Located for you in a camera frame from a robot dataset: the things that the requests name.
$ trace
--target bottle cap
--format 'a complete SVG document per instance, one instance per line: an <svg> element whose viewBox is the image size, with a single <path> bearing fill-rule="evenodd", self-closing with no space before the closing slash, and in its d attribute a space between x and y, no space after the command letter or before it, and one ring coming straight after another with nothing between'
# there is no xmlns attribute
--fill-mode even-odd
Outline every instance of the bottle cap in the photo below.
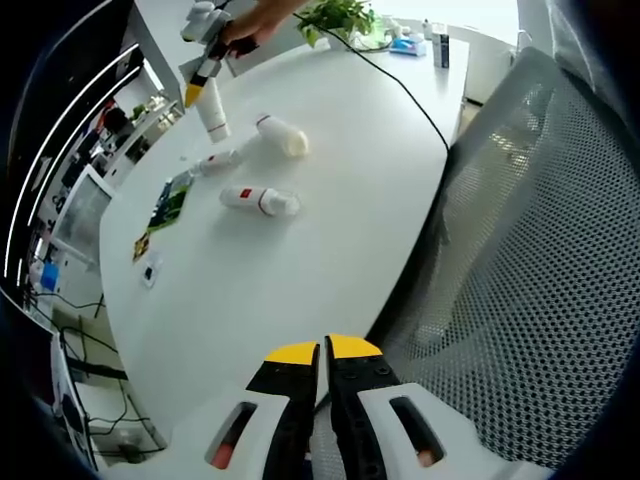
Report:
<svg viewBox="0 0 640 480"><path fill-rule="evenodd" d="M300 200L298 200L295 195L283 195L278 193L269 203L269 206L276 216L293 216L300 211Z"/></svg>

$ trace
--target desk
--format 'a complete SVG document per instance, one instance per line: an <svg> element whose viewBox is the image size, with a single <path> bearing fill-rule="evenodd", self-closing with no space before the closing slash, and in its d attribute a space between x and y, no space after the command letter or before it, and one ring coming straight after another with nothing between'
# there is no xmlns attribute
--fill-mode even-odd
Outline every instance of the desk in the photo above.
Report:
<svg viewBox="0 0 640 480"><path fill-rule="evenodd" d="M455 138L465 43L452 42L448 71L435 69L430 56L369 58L405 82L444 136ZM400 86L352 53L299 47L234 79L221 96L232 136L211 146L197 112L189 112L127 177L100 229L116 346L167 439L222 384L246 386L272 349L322 342L330 332L367 334L425 221L446 158ZM144 262L131 260L133 244L164 182L198 157L247 141L260 112L304 130L311 154L290 160L249 141L243 165L197 180L179 221L152 235L164 264L148 290ZM282 220L227 209L218 195L230 185L296 192L303 210ZM320 385L322 395L326 382Z"/></svg>

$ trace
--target white bottle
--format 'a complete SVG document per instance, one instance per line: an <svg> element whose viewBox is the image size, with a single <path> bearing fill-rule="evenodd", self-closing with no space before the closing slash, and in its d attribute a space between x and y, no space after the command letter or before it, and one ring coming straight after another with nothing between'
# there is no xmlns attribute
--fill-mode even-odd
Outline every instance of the white bottle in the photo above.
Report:
<svg viewBox="0 0 640 480"><path fill-rule="evenodd" d="M294 216L300 200L293 193L265 187L229 187L220 193L220 202L231 208L256 210L269 217Z"/></svg>
<svg viewBox="0 0 640 480"><path fill-rule="evenodd" d="M432 39L432 37L433 37L433 27L429 23L429 20L427 20L426 18L424 19L424 22L422 22L422 32L424 33L424 39L425 40L431 40Z"/></svg>
<svg viewBox="0 0 640 480"><path fill-rule="evenodd" d="M237 167L244 159L236 150L216 153L210 157L200 160L189 169L189 173L194 177L209 177L222 170Z"/></svg>
<svg viewBox="0 0 640 480"><path fill-rule="evenodd" d="M261 114L256 121L258 133L279 147L288 157L302 157L309 153L309 140L304 132L269 114Z"/></svg>
<svg viewBox="0 0 640 480"><path fill-rule="evenodd" d="M209 78L205 83L196 101L196 109L211 143L218 143L231 135L215 78Z"/></svg>

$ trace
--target cable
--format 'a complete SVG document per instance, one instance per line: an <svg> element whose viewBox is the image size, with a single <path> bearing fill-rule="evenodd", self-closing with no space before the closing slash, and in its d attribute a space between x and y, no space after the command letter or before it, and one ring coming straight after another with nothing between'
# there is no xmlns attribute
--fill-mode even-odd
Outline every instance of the cable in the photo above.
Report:
<svg viewBox="0 0 640 480"><path fill-rule="evenodd" d="M158 452L162 452L166 450L166 448L157 448L155 450L139 450L139 451L134 451L133 453L137 453L139 455L148 455L150 453L158 453ZM102 457L122 457L122 452L94 452L96 455L100 455Z"/></svg>
<svg viewBox="0 0 640 480"><path fill-rule="evenodd" d="M330 30L327 30L325 28L319 27L318 25L316 25L313 22L310 22L309 20L307 20L306 18L304 18L301 15L298 15L297 13L293 14L294 17L296 17L298 20L304 20L305 22L308 22L309 25L312 25L314 28L317 28L318 30L320 30L323 33L326 33L328 35L331 35L332 37L337 38L338 40L340 40L341 43L344 44L345 47L347 47L349 50L351 50L353 53L355 53L357 56L359 56L362 60L364 60L365 62L367 62L369 65L371 65L373 68L375 68L376 70L378 70L379 72L383 73L384 75L386 75L387 77L389 77L390 79L394 80L398 85L400 85L400 87L402 87L402 89L406 92L407 95L409 95L409 98L411 98L411 100L413 101L413 103L416 104L416 106L420 109L420 111L422 112L422 114L427 117L427 120L429 120L429 123L431 124L431 126L433 127L433 129L436 131L436 133L438 134L438 136L440 137L440 140L442 140L442 143L444 145L444 148L447 151L447 155L449 155L449 144L447 143L447 141L444 138L444 135L442 135L442 132L440 131L440 129L437 127L437 125L435 124L435 122L433 121L433 119L431 118L431 116L427 113L427 111L422 108L422 105L420 105L420 103L418 102L418 100L416 100L416 97L413 96L413 94L411 93L411 91L409 91L409 89L404 85L404 83L402 83L400 80L398 80L396 77L394 77L393 75L391 75L389 72L387 72L384 68L379 67L378 65L376 65L375 63L373 63L371 60L369 60L367 57L365 57L364 55L362 55L362 53L360 53L357 49L353 48L351 45L349 45L349 42L346 42L344 39L342 39L340 37L340 35L336 35L335 33L333 33Z"/></svg>
<svg viewBox="0 0 640 480"><path fill-rule="evenodd" d="M220 5L216 5L216 10L224 10L225 8L227 8L227 5L229 5L231 2L232 0L225 0Z"/></svg>
<svg viewBox="0 0 640 480"><path fill-rule="evenodd" d="M393 43L393 41L387 43L386 45L383 45L382 47L367 47L366 44L362 41L361 37L356 37L356 39L360 42L361 45L363 45L363 48L355 48L356 51L360 52L360 53L380 53L380 52L386 52L387 50L389 50L389 47L391 46L391 44Z"/></svg>
<svg viewBox="0 0 640 480"><path fill-rule="evenodd" d="M85 303L84 305L76 305L74 303L71 303L69 300L67 300L66 298L64 298L62 295L58 295L57 293L34 293L33 295L34 297L38 298L38 297L58 297L60 300L62 300L64 303L66 303L67 305L73 307L73 308L87 308L87 307L96 307L96 306L102 306L102 302L93 302L93 303Z"/></svg>
<svg viewBox="0 0 640 480"><path fill-rule="evenodd" d="M99 338L94 337L93 335L89 335L86 332L83 332L82 330L75 328L75 327L62 327L60 329L60 333L63 333L65 330L71 330L72 332L78 332L81 335L84 335L87 338L90 338L91 340L93 340L94 342L99 343L100 345L107 347L109 350L111 350L114 353L118 353L118 351L115 349L115 347L112 347L111 345L109 345L106 342L103 342L102 340L100 340Z"/></svg>
<svg viewBox="0 0 640 480"><path fill-rule="evenodd" d="M78 322L80 323L80 332L81 332L81 342L82 342L82 361L87 363L87 342L84 337L84 325L82 322L82 316L78 316Z"/></svg>
<svg viewBox="0 0 640 480"><path fill-rule="evenodd" d="M100 305L96 307L96 311L93 314L93 318L98 318L98 314L100 313L100 308L102 307L102 302L104 301L104 293L100 295Z"/></svg>
<svg viewBox="0 0 640 480"><path fill-rule="evenodd" d="M41 261L42 263L47 263L45 262L39 255L36 255L36 252L30 250L29 253L31 253L31 255L33 255L35 257L36 260Z"/></svg>
<svg viewBox="0 0 640 480"><path fill-rule="evenodd" d="M105 422L105 423L116 423L116 422L150 422L151 418L149 417L139 417L139 418L122 418L120 420L107 420L106 418L101 418L101 417L91 417L89 419L89 423L93 422L94 420L100 420L101 422Z"/></svg>
<svg viewBox="0 0 640 480"><path fill-rule="evenodd" d="M113 431L116 429L116 425L118 425L118 423L120 423L122 420L124 420L124 417L129 412L129 402L127 402L127 394L125 393L124 387L122 386L122 381L118 380L118 384L120 385L120 391L122 392L122 400L124 401L124 412L122 412L122 415L120 415L120 417L118 417L118 419L113 421L113 423L111 424L111 428L109 428L109 430L107 430L106 432L92 433L92 434L90 434L92 437L101 437L101 436L109 436L109 435L111 435L113 433Z"/></svg>
<svg viewBox="0 0 640 480"><path fill-rule="evenodd" d="M51 325L58 331L58 332L62 332L63 329L60 329L60 327L47 315L45 314L42 310L40 310L38 307L36 307L35 305L31 305L40 315L42 315L47 321L49 321L49 323L51 323ZM71 350L71 353L73 353L73 356L76 357L76 359L81 360L80 355L78 355L78 352L76 352L73 347L71 345L69 345L69 343L67 343L67 341L64 338L64 335L60 335L60 339L62 340L62 344L64 346L64 348L66 349L67 347L69 347L69 350Z"/></svg>

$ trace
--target gray mesh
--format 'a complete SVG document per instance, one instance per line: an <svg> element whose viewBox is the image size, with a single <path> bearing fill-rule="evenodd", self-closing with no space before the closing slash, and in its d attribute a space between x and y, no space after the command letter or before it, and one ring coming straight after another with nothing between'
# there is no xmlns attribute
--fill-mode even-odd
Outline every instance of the gray mesh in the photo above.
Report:
<svg viewBox="0 0 640 480"><path fill-rule="evenodd" d="M338 450L336 434L331 428L331 410L323 408L315 417L313 436L309 441L313 478L341 480L347 476Z"/></svg>
<svg viewBox="0 0 640 480"><path fill-rule="evenodd" d="M638 334L640 184L570 82L550 83L532 81L458 159L429 266L382 350L402 381L470 418L487 448L557 468L602 412Z"/></svg>

